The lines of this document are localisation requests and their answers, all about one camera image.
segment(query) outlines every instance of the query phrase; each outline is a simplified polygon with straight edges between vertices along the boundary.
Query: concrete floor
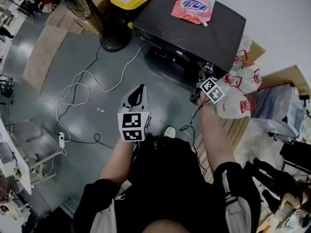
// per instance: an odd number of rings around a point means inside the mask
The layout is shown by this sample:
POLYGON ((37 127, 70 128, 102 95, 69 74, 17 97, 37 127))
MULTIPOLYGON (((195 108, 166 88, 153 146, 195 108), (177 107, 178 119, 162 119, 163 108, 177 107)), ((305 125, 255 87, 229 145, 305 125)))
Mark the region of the concrete floor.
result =
MULTIPOLYGON (((10 106, 11 122, 32 118, 32 122, 15 126, 14 133, 30 155, 38 153, 40 158, 52 154, 58 149, 58 137, 53 128, 56 123, 56 108, 64 100, 61 99, 63 89, 71 84, 73 77, 84 70, 94 59, 100 42, 99 37, 89 32, 81 35, 68 33, 63 41, 49 73, 46 77, 41 94, 35 91, 22 78, 25 65, 31 51, 43 30, 43 22, 34 25, 27 19, 17 33, 13 46, 9 51, 4 66, 4 74, 13 77, 17 82, 14 88, 14 103, 10 106), (25 140, 42 136, 26 143, 25 140)), ((98 61, 90 68, 98 82, 106 89, 118 83, 124 65, 131 60, 139 49, 137 39, 123 50, 108 53, 100 49, 98 61)), ((122 96, 132 87, 144 83, 147 85, 149 110, 152 113, 150 131, 153 135, 161 135, 168 125, 174 126, 176 137, 187 141, 192 139, 179 128, 188 124, 195 106, 189 102, 189 91, 166 81, 152 72, 144 61, 143 53, 127 67, 120 86, 110 93, 104 93, 90 75, 84 74, 82 82, 91 87, 89 102, 78 107, 71 107, 62 118, 62 122, 70 131, 71 137, 79 141, 93 141, 96 133, 101 135, 101 141, 114 146, 119 130, 117 112, 122 96)), ((72 102, 71 94, 65 102, 72 102)), ((76 102, 86 99, 87 91, 77 88, 76 102)), ((198 136, 197 120, 194 122, 198 136)), ((57 176, 42 183, 41 188, 35 187, 33 195, 24 197, 39 213, 48 209, 39 193, 54 210, 69 197, 79 200, 87 183, 97 180, 101 169, 111 155, 112 150, 99 144, 66 143, 66 156, 57 156, 54 161, 54 171, 57 176)))

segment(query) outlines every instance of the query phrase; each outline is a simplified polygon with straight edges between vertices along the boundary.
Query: shoe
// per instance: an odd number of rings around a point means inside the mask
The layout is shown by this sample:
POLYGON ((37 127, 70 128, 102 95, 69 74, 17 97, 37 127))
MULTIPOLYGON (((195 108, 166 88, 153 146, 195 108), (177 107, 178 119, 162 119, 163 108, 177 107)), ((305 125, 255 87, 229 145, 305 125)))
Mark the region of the shoe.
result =
POLYGON ((169 138, 175 138, 176 130, 173 127, 168 127, 164 133, 164 136, 169 138))

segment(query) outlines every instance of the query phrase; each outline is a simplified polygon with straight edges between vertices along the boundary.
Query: person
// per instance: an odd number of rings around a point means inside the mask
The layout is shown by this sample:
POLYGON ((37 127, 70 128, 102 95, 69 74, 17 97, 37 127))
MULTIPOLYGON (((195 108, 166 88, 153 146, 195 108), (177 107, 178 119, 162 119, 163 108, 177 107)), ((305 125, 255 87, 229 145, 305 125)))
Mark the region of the person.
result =
POLYGON ((0 26, 0 35, 6 36, 10 39, 13 39, 14 36, 2 25, 0 26))
POLYGON ((280 199, 276 199, 268 190, 262 192, 262 195, 273 213, 278 209, 282 210, 287 202, 295 209, 301 208, 311 213, 310 183, 297 182, 288 172, 277 170, 269 163, 260 161, 257 158, 254 159, 253 163, 247 162, 244 166, 244 170, 249 172, 261 184, 280 197, 280 199))
POLYGON ((134 143, 119 138, 99 179, 85 186, 71 232, 255 233, 259 192, 236 163, 206 101, 201 92, 200 125, 213 184, 205 182, 188 142, 165 134, 154 147, 147 134, 132 161, 134 143))

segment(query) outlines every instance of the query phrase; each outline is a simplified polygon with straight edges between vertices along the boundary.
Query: plastic bag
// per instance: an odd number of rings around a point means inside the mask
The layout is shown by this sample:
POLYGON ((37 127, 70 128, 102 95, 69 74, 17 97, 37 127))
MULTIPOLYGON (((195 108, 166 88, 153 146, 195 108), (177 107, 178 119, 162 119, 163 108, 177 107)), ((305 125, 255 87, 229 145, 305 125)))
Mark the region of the plastic bag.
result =
POLYGON ((195 24, 207 26, 210 20, 215 0, 177 0, 172 16, 183 18, 195 24))

